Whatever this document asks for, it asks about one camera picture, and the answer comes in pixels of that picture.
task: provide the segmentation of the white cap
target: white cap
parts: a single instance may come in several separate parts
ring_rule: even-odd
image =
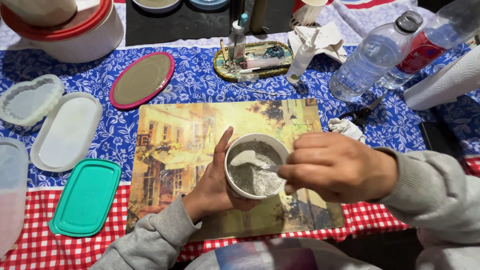
[[[315,29],[315,33],[312,35],[310,40],[305,41],[305,44],[301,47],[305,52],[314,52],[315,51],[315,40],[317,39],[318,32],[320,31],[320,27]]]
[[[234,21],[232,24],[232,31],[236,34],[241,34],[245,30],[244,26],[240,26],[238,20]]]

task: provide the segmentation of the red bottle label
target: red bottle label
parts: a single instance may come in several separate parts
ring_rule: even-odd
[[[396,67],[407,74],[415,74],[437,59],[445,50],[431,43],[421,31],[413,38],[412,49],[407,57]]]

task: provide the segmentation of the hand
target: hand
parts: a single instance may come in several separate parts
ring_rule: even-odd
[[[182,198],[183,205],[193,223],[200,218],[236,209],[249,211],[259,205],[259,200],[237,198],[232,194],[225,176],[225,156],[230,147],[228,140],[232,137],[233,127],[229,127],[215,147],[211,162],[198,181],[197,186]]]
[[[327,202],[380,199],[395,186],[396,159],[336,132],[309,132],[295,142],[278,176],[288,194],[308,188]]]

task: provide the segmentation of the gray sleeve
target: gray sleeve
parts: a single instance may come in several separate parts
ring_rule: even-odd
[[[179,255],[180,247],[202,223],[193,225],[181,197],[159,214],[138,220],[135,230],[113,242],[91,270],[167,270]]]
[[[458,162],[433,151],[394,154],[399,179],[379,202],[399,220],[419,227],[425,247],[480,243],[480,179],[465,175]]]

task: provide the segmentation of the gray sweatshirt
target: gray sweatshirt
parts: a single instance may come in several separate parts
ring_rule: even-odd
[[[419,229],[424,250],[416,268],[480,269],[480,179],[465,175],[457,161],[431,151],[394,153],[399,179],[379,200],[399,220]],[[159,214],[140,219],[135,230],[113,242],[91,267],[116,270],[166,270],[180,247],[200,229],[185,212],[181,198]],[[275,238],[242,242],[207,252],[186,270],[378,269],[353,259],[334,246],[309,238]]]

